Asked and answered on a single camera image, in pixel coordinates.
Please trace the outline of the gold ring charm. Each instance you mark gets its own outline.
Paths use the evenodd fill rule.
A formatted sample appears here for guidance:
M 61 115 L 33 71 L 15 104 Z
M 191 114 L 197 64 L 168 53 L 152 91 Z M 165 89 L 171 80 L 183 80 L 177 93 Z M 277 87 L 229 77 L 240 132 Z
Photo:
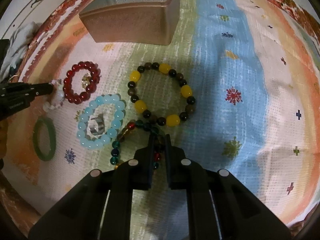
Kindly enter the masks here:
M 81 79 L 81 86 L 83 89 L 86 89 L 86 87 L 90 84 L 91 75 L 90 73 L 86 73 L 82 79 Z

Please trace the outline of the green jade bangle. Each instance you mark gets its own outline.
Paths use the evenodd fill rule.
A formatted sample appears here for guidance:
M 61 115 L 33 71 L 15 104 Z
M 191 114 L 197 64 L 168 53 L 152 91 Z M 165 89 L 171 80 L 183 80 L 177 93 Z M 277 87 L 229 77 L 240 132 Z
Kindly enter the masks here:
M 42 161 L 50 161 L 56 152 L 56 131 L 52 119 L 38 118 L 33 129 L 33 147 Z

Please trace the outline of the grey crumpled cloth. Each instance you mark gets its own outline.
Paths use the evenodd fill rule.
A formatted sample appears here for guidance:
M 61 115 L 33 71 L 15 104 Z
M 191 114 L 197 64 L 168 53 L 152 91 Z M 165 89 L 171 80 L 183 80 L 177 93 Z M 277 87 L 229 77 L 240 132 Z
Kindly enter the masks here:
M 16 74 L 39 27 L 39 24 L 30 22 L 13 32 L 1 65 L 1 82 Z

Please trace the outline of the white headboard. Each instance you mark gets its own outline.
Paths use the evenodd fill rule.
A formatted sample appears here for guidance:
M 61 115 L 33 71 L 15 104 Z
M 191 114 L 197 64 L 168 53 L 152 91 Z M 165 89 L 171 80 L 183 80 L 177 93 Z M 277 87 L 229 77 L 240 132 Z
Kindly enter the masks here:
M 9 39 L 19 27 L 43 23 L 65 0 L 11 0 L 1 16 L 1 39 Z

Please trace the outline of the copper metal tin box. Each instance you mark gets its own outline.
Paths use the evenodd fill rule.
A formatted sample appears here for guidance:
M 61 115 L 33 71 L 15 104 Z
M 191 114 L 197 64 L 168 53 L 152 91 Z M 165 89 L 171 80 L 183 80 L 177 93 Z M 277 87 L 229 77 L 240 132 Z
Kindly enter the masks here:
M 180 0 L 93 0 L 79 17 L 97 43 L 168 46 L 180 18 Z

